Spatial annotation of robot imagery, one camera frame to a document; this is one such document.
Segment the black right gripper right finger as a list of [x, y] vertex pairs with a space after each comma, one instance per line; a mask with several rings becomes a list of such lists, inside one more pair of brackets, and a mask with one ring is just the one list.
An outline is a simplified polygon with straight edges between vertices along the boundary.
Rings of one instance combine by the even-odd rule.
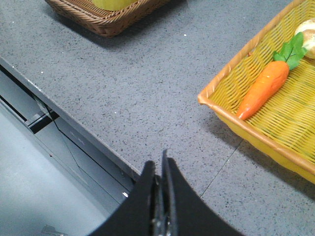
[[162, 153], [162, 192], [168, 236], [241, 236], [194, 192], [175, 160]]

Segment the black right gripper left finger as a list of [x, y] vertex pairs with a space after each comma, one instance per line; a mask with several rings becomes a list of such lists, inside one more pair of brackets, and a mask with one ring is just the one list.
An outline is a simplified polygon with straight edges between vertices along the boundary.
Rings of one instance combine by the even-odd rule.
[[90, 235], [150, 236], [154, 180], [155, 164], [148, 161], [128, 198]]

